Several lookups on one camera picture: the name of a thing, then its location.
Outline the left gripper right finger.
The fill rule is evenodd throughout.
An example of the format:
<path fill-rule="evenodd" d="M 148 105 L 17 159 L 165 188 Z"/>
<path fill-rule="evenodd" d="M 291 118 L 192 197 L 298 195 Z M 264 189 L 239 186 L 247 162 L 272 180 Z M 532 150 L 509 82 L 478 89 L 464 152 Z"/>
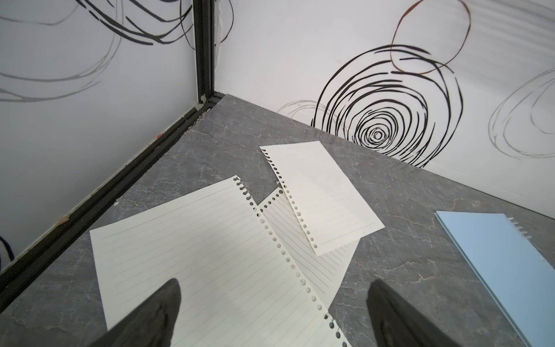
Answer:
<path fill-rule="evenodd" d="M 378 346 L 458 345 L 383 280 L 371 283 L 367 307 Z"/>

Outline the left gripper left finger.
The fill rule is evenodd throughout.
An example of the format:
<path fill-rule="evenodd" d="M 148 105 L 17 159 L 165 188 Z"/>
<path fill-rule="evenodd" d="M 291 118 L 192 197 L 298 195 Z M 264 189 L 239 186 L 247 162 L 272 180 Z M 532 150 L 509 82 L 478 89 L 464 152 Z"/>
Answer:
<path fill-rule="evenodd" d="M 93 346 L 170 346 L 182 294 L 172 278 L 93 342 Z"/>

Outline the torn lined paper page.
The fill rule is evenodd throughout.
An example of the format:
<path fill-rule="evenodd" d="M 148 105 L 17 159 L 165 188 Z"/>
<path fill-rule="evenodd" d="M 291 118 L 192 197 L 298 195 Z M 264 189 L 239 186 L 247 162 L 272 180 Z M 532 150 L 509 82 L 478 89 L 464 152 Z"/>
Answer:
<path fill-rule="evenodd" d="M 318 256 L 312 250 L 282 189 L 275 189 L 259 204 L 259 208 L 285 242 L 286 249 L 290 251 L 319 298 L 330 307 L 341 287 L 358 242 L 351 242 Z"/>

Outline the large torn lined page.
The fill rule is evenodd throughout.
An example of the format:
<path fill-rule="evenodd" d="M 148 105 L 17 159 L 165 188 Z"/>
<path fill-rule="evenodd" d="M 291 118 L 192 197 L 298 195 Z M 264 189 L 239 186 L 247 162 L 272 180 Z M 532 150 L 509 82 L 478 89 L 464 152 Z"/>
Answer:
<path fill-rule="evenodd" d="M 91 231 L 106 324 L 167 281 L 173 346 L 347 346 L 238 176 Z"/>

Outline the torn white lined page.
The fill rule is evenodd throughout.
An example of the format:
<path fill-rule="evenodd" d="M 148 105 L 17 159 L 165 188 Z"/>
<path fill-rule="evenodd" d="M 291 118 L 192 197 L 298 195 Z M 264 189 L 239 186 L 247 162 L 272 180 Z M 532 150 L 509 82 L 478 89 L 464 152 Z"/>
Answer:
<path fill-rule="evenodd" d="M 317 256 L 384 228 L 321 142 L 266 145 L 260 150 Z"/>

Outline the light blue notebook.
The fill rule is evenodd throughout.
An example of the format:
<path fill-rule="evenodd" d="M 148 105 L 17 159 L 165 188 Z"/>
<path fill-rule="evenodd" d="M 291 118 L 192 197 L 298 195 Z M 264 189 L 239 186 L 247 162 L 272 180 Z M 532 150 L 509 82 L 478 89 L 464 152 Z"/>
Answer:
<path fill-rule="evenodd" d="M 502 213 L 436 217 L 526 346 L 554 345 L 554 269 Z"/>

